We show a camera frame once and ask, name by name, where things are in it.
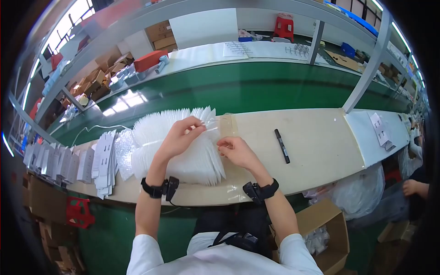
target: black marker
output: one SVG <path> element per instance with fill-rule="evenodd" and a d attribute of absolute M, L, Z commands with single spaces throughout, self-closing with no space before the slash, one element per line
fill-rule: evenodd
<path fill-rule="evenodd" d="M 284 155 L 284 159 L 286 160 L 286 163 L 290 163 L 289 155 L 287 154 L 286 147 L 284 147 L 284 143 L 282 143 L 282 139 L 281 139 L 281 136 L 278 132 L 278 129 L 275 129 L 275 135 L 276 135 L 276 138 L 278 139 L 278 142 L 281 147 L 282 154 Z"/>

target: coworker's hand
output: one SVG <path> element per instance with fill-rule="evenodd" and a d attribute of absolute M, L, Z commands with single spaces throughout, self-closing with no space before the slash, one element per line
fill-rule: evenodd
<path fill-rule="evenodd" d="M 403 194 L 407 197 L 417 193 L 419 185 L 420 182 L 416 180 L 406 180 L 403 183 Z"/>
<path fill-rule="evenodd" d="M 237 166 L 247 169 L 260 186 L 273 183 L 273 179 L 257 155 L 241 137 L 227 136 L 217 142 L 220 155 L 230 159 Z"/>
<path fill-rule="evenodd" d="M 169 161 L 172 157 L 180 155 L 188 149 L 191 142 L 204 131 L 206 131 L 206 127 L 202 121 L 193 116 L 176 121 L 156 152 L 155 157 Z"/>

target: blue crate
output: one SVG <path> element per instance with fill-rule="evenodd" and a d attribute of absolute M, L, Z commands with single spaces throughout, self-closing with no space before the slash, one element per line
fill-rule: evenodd
<path fill-rule="evenodd" d="M 348 45 L 347 43 L 345 43 L 345 42 L 342 43 L 341 50 L 348 57 L 352 57 L 352 58 L 355 57 L 356 50 L 352 46 Z"/>

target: white sleeve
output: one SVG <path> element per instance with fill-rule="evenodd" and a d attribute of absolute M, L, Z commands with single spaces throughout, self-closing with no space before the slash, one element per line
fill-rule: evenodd
<path fill-rule="evenodd" d="M 423 159 L 422 148 L 417 146 L 414 142 L 414 139 L 418 136 L 420 136 L 419 129 L 412 129 L 410 134 L 410 150 L 417 156 L 417 158 Z"/>
<path fill-rule="evenodd" d="M 127 275 L 143 274 L 164 263 L 158 242 L 149 235 L 137 235 L 133 240 Z"/>
<path fill-rule="evenodd" d="M 284 238 L 280 244 L 279 263 L 295 268 L 303 274 L 323 274 L 315 260 L 305 247 L 302 236 L 298 233 Z"/>

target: coworker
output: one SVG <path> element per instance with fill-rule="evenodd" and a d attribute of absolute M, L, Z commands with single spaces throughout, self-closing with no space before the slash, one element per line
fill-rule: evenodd
<path fill-rule="evenodd" d="M 169 160 L 183 153 L 205 130 L 203 123 L 195 117 L 177 121 L 153 158 L 145 178 L 146 184 L 150 187 L 161 186 Z M 225 137 L 217 145 L 221 155 L 251 172 L 260 187 L 274 183 L 243 139 Z M 197 221 L 196 235 L 189 242 L 187 256 L 164 264 L 157 242 L 161 199 L 152 198 L 147 192 L 141 191 L 136 205 L 136 233 L 127 274 L 322 274 L 299 234 L 295 212 L 286 197 L 277 190 L 272 197 L 265 199 L 265 205 L 281 241 L 280 264 L 259 253 L 238 248 L 240 237 L 233 237 L 235 232 L 228 232 L 223 238 L 218 231 L 198 232 L 204 220 Z M 215 240 L 217 237 L 237 244 L 220 243 Z"/>
<path fill-rule="evenodd" d="M 349 228 L 362 228 L 376 222 L 399 222 L 418 220 L 425 211 L 429 184 L 425 167 L 418 168 L 409 179 L 385 189 L 376 208 L 368 215 L 347 221 Z"/>
<path fill-rule="evenodd" d="M 408 179 L 415 170 L 423 165 L 422 136 L 418 124 L 414 121 L 411 121 L 410 144 L 399 151 L 397 159 L 400 176 L 403 180 Z"/>

